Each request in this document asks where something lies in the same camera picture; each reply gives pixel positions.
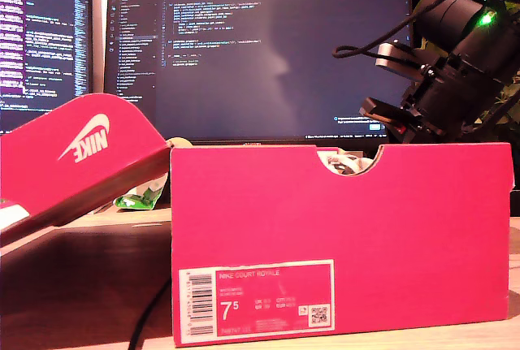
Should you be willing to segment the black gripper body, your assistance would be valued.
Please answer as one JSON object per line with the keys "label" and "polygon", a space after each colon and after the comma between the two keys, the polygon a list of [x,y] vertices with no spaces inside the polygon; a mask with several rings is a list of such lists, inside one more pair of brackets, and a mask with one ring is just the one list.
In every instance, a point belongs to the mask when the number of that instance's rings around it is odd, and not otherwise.
{"label": "black gripper body", "polygon": [[470,125],[501,89],[496,80],[425,79],[406,89],[400,106],[368,97],[360,113],[383,124],[396,120],[422,125],[423,141],[464,141],[470,138]]}

